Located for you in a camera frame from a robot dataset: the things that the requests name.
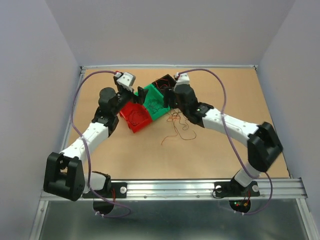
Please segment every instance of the gray floor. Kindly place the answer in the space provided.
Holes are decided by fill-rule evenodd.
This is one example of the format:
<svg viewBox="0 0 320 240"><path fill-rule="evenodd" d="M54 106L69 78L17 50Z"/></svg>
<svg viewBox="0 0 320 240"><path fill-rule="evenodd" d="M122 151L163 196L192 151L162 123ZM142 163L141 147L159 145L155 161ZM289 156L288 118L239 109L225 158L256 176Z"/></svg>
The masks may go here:
<svg viewBox="0 0 320 240"><path fill-rule="evenodd" d="M253 200L252 210L265 204ZM134 210L120 219L95 216L90 201L52 201L42 240L305 240L297 202L272 200L253 216L224 209L227 201L126 202Z"/></svg>

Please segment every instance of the green box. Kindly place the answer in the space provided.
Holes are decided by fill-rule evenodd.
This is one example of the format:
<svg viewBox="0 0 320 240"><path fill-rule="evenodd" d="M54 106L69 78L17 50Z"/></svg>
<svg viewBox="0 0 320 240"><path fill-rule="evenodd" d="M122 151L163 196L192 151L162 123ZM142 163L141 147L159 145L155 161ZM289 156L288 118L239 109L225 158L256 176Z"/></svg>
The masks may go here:
<svg viewBox="0 0 320 240"><path fill-rule="evenodd" d="M148 110L153 121L170 111L170 107L164 108L164 96L152 84L144 87L148 89L143 106Z"/></svg>

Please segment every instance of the enclosure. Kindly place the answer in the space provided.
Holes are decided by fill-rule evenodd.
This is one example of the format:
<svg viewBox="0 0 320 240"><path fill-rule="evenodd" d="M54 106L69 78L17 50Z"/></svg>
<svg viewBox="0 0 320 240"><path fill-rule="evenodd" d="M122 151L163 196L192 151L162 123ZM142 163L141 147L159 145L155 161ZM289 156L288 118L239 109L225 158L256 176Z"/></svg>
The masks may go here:
<svg viewBox="0 0 320 240"><path fill-rule="evenodd" d="M1 239L319 239L319 10L315 0L3 3ZM194 68L221 78L226 114L274 126L283 155L268 171L266 210L241 216L228 206L233 198L212 197L215 183L241 165L224 134L170 111L136 132L119 116L91 155L93 171L126 182L127 197L117 201L132 215L103 219L91 211L92 198L43 191L48 155L78 137L72 99L88 74L128 72L136 89ZM207 72L189 77L198 100L220 110L219 82ZM107 73L83 85L74 111L82 132L106 87L115 88ZM246 160L246 146L234 143ZM257 183L252 209L271 191L264 175Z"/></svg>

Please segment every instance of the cable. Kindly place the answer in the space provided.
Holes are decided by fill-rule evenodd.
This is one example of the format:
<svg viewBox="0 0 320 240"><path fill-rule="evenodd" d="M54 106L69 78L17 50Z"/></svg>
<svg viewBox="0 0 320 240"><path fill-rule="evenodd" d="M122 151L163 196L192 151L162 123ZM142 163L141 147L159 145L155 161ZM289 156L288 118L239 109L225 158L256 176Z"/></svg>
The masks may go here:
<svg viewBox="0 0 320 240"><path fill-rule="evenodd" d="M183 115L183 117L184 117L184 119L185 119L185 121L184 121L185 123L181 123L181 116L180 116L181 113L182 113L181 111L179 111L179 110L176 111L175 109L170 109L170 111L168 112L169 117L168 117L168 119L167 119L166 121L167 121L167 122L172 122L172 124L173 124L173 129L174 129L174 131L175 131L175 135L168 135L168 136L166 136L166 137L162 140L161 145L163 145L164 141L165 141L167 138L177 137L178 135L180 136L180 138L181 138L182 140L185 140L185 141L193 140L193 139L195 139L195 138L197 137L196 132L193 131L193 130L192 130L192 131L193 131L193 133L194 133L194 137L192 137L192 138L184 138L184 137L181 136L180 132L178 131L178 129L177 129L176 125L175 125L176 120L179 120L179 124L180 124L180 125L183 125L183 127L182 127L182 130L183 130L183 131L186 131L186 130L189 129L189 125L188 125L188 123L186 122L186 120L188 120L188 119L187 119L184 115Z"/></svg>
<svg viewBox="0 0 320 240"><path fill-rule="evenodd" d="M105 197L99 195L95 190L93 190L90 186L90 181L91 181L91 158L90 158L90 151L89 151L89 147L88 147L88 144L87 144L87 141L84 139L83 137L83 134L81 131L79 131L79 129L75 126L75 123L74 123L74 111L75 111L75 105L76 105L76 100L77 100L77 96L79 94L79 91L82 87L82 85L85 83L85 81L87 81L91 76L95 75L95 74L101 74L101 73L108 73L108 74L116 74L117 72L114 72L114 71L108 71L108 70L101 70L101 71L95 71L95 72L92 72L90 73L88 76L86 76L84 78L84 80L80 83L80 85L78 86L78 88L76 89L75 91L75 94L74 94L74 98L73 98L73 102L72 102L72 109L71 109L71 114L70 114L70 121L71 121L71 126L73 127L73 129L78 133L78 135L80 136L80 138L82 139L83 141L83 145L84 145L84 149L85 149L85 153L86 153L86 157L87 157L87 161L88 161L88 181L87 181L87 186L89 188L89 190L98 198L104 200L106 203L109 203L109 204L113 204L115 206L118 206L118 207L122 207L122 208L125 208L125 209L128 209L128 212L127 213L124 213L122 215L116 215L116 216L109 216L109 215L104 215L104 214L101 214L100 212L96 211L95 214L96 215L100 215L102 216L103 218L122 218L122 217L125 217L127 215L129 215L132 210L130 207L126 206L126 205L123 205L123 204L120 204L120 203L117 203L117 202L113 202L113 201L110 201L108 199L106 199Z"/></svg>
<svg viewBox="0 0 320 240"><path fill-rule="evenodd" d="M221 79L219 78L218 75L216 75L214 72L208 70L208 69L205 69L205 68L194 68L194 69L190 69L190 70L186 70L186 71L182 71L182 72L179 72L178 75L180 76L181 74L186 74L186 73L190 73L190 72L194 72L194 71L204 71L204 72L207 72L207 73L210 73L212 74L213 76L215 76L215 78L219 81L221 87L222 87L222 91L223 91L223 105L222 105L222 109L221 109L221 120L222 120L222 124L223 124L223 128L225 130L225 135L227 136L228 140L229 140L229 143L236 155L236 157L238 158L243 170L245 171L245 173L252 179L256 179L256 177L252 176L249 171L247 170L244 162L242 161L237 149L236 149L236 146L234 144L234 142L232 141L232 138L229 134L229 131L228 131L228 128L227 128L227 124L226 124L226 120L225 120L225 108L226 108L226 104L227 104L227 92L226 92L226 88L225 88L225 85L223 84L223 82L221 81ZM260 211L262 211L263 209L265 209L269 204L270 204L270 201L271 201L271 198L272 198L272 195L273 195L273 184L272 184L272 180L269 176L268 173L266 173L266 176L267 178L269 179L270 181L270 197L267 201L267 203L265 204L265 206L263 206L262 208L256 210L256 211L253 211L253 212L247 212L245 213L245 215L253 215L253 214L256 214L256 213L259 213Z"/></svg>

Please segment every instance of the metal panel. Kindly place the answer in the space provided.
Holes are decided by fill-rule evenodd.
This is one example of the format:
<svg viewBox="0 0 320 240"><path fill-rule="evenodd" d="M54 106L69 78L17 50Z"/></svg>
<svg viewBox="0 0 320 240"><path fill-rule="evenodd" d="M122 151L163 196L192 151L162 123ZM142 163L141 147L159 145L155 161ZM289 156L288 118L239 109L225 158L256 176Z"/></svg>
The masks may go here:
<svg viewBox="0 0 320 240"><path fill-rule="evenodd" d="M44 0L0 5L0 239L25 240L80 69Z"/></svg>
<svg viewBox="0 0 320 240"><path fill-rule="evenodd" d="M257 69L290 173L320 231L320 1L296 0Z"/></svg>
<svg viewBox="0 0 320 240"><path fill-rule="evenodd" d="M265 200L253 200L260 208ZM41 240L304 240L308 239L295 199L272 200L259 214L234 214L228 201L125 202L133 214L95 216L90 201L52 201Z"/></svg>
<svg viewBox="0 0 320 240"><path fill-rule="evenodd" d="M257 64L294 0L46 0L82 66Z"/></svg>

